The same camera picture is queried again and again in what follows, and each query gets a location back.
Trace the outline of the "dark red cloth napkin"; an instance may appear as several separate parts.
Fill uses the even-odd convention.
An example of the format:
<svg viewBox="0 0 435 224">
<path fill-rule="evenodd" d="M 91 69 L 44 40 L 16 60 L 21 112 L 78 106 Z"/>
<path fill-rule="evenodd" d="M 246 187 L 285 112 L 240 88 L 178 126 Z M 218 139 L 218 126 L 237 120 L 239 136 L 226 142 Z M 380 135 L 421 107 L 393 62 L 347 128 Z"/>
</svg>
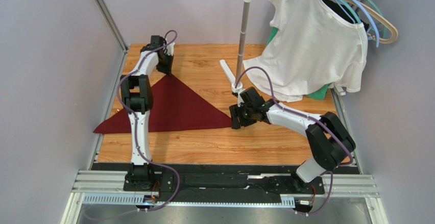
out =
<svg viewBox="0 0 435 224">
<path fill-rule="evenodd" d="M 152 86 L 154 106 L 150 132 L 231 127 L 231 118 L 200 97 L 175 76 L 164 76 Z"/>
</svg>

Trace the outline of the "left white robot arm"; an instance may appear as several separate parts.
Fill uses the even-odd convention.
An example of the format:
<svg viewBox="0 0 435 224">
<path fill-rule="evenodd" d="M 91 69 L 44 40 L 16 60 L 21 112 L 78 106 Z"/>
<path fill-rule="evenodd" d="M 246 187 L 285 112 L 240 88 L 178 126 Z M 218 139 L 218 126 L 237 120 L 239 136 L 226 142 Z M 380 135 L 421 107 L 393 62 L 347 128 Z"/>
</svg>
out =
<svg viewBox="0 0 435 224">
<path fill-rule="evenodd" d="M 125 191 L 150 191 L 156 185 L 149 145 L 149 119 L 154 105 L 150 77 L 154 69 L 171 74 L 174 45 L 162 36 L 151 36 L 150 43 L 141 49 L 133 70 L 122 76 L 118 84 L 117 98 L 128 113 L 132 133 L 132 156 L 125 176 Z"/>
</svg>

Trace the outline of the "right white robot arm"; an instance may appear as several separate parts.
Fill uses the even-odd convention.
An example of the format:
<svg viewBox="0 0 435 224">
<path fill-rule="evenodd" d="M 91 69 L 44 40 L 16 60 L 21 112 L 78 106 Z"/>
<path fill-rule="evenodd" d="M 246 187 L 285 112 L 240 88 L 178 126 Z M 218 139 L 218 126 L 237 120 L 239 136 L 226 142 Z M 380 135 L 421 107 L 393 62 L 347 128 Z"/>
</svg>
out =
<svg viewBox="0 0 435 224">
<path fill-rule="evenodd" d="M 255 88 L 237 93 L 238 103 L 229 107 L 231 127 L 240 129 L 264 122 L 281 126 L 305 136 L 312 156 L 291 174 L 290 186 L 297 192 L 306 189 L 315 178 L 333 171 L 351 158 L 356 144 L 338 116 L 294 110 L 271 98 L 265 100 Z"/>
</svg>

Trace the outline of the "green garment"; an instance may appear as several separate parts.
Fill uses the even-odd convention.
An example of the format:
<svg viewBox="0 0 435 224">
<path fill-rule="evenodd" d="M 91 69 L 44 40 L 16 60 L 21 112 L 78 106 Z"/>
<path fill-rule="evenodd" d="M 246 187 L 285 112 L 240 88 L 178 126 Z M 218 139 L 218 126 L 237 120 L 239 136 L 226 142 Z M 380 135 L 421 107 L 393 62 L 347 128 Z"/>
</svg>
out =
<svg viewBox="0 0 435 224">
<path fill-rule="evenodd" d="M 277 33 L 278 33 L 278 29 L 276 27 L 272 27 L 271 33 L 270 33 L 268 40 L 266 42 L 266 46 L 268 46 L 272 42 L 272 40 L 277 35 Z M 319 90 L 312 92 L 312 93 L 309 93 L 306 96 L 309 98 L 313 98 L 313 99 L 321 101 L 325 98 L 325 96 L 328 92 L 329 86 L 330 86 L 330 84 L 323 85 Z"/>
</svg>

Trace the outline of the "white t-shirt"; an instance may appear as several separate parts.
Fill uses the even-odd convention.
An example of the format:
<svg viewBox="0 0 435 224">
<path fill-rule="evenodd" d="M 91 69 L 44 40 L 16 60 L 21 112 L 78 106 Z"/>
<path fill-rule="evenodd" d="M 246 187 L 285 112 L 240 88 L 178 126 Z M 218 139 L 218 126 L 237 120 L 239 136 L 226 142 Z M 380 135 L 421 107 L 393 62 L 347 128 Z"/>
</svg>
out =
<svg viewBox="0 0 435 224">
<path fill-rule="evenodd" d="M 263 53 L 244 61 L 256 88 L 285 102 L 325 85 L 361 89 L 367 62 L 368 37 L 362 23 L 353 24 L 322 0 L 270 0 L 270 22 L 277 33 Z"/>
</svg>

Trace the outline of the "white clothes rack stand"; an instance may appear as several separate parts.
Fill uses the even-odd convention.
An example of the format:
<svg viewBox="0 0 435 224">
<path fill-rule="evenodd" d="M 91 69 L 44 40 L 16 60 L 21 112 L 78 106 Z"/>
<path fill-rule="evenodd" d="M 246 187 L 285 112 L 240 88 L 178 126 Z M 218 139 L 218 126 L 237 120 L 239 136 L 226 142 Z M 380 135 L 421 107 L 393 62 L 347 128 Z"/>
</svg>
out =
<svg viewBox="0 0 435 224">
<path fill-rule="evenodd" d="M 242 20 L 241 20 L 239 43 L 238 43 L 236 74 L 232 73 L 225 60 L 223 59 L 220 60 L 220 66 L 224 71 L 227 79 L 230 81 L 231 92 L 235 96 L 238 95 L 238 93 L 241 92 L 243 89 L 243 85 L 240 84 L 240 78 L 241 78 L 242 64 L 243 64 L 244 53 L 245 53 L 246 32 L 248 26 L 250 3 L 252 0 L 243 0 L 243 1 L 244 1 L 244 6 L 243 6 L 243 13 L 242 13 Z"/>
</svg>

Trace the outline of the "black garment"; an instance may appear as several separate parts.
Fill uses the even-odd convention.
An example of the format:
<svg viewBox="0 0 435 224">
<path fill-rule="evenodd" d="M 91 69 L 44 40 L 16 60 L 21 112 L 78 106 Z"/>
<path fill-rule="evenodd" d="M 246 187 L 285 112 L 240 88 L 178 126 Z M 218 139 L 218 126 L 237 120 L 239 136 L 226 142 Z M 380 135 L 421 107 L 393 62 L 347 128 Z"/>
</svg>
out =
<svg viewBox="0 0 435 224">
<path fill-rule="evenodd" d="M 327 5 L 333 12 L 349 23 L 358 23 L 356 16 L 359 17 L 357 13 L 352 14 L 351 10 L 345 5 L 339 5 L 335 1 L 322 0 L 325 5 Z"/>
</svg>

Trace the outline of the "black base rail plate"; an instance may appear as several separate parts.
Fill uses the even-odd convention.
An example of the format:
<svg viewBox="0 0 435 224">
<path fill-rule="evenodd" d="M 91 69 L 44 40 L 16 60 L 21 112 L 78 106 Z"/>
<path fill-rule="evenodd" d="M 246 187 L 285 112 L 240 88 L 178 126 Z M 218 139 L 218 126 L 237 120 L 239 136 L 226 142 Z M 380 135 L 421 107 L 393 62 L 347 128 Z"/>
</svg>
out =
<svg viewBox="0 0 435 224">
<path fill-rule="evenodd" d="M 91 170 L 120 171 L 122 190 L 143 193 L 142 203 L 277 204 L 284 195 L 318 198 L 332 196 L 340 174 L 356 173 L 339 167 L 309 183 L 297 179 L 295 165 L 169 164 L 134 166 L 96 163 Z"/>
</svg>

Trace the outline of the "aluminium frame rail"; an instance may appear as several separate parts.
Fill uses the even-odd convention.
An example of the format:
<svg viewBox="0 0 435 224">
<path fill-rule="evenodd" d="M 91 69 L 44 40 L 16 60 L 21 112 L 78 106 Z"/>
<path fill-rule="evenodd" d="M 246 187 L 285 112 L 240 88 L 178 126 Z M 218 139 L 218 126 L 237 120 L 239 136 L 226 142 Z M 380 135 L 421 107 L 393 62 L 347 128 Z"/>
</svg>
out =
<svg viewBox="0 0 435 224">
<path fill-rule="evenodd" d="M 115 41 L 117 42 L 117 44 L 119 45 L 120 49 L 123 51 L 124 54 L 127 53 L 129 47 L 126 44 L 124 38 L 121 35 L 121 32 L 119 30 L 119 28 L 117 27 L 114 18 L 112 17 L 106 3 L 104 0 L 94 0 L 95 3 L 97 4 L 103 18 L 105 19 L 109 30 L 111 31 L 113 37 L 115 38 Z"/>
</svg>

